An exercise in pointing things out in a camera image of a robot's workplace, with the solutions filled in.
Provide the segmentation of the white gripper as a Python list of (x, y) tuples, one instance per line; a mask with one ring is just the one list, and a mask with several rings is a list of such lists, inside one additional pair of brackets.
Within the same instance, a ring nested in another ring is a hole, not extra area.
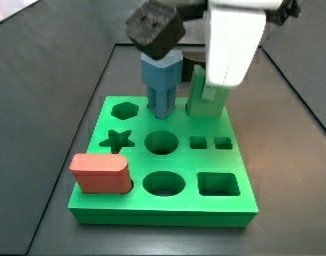
[(216, 87), (236, 87), (249, 70), (266, 26), (266, 12), (284, 0), (209, 0), (206, 23), (206, 81), (202, 99), (213, 101)]

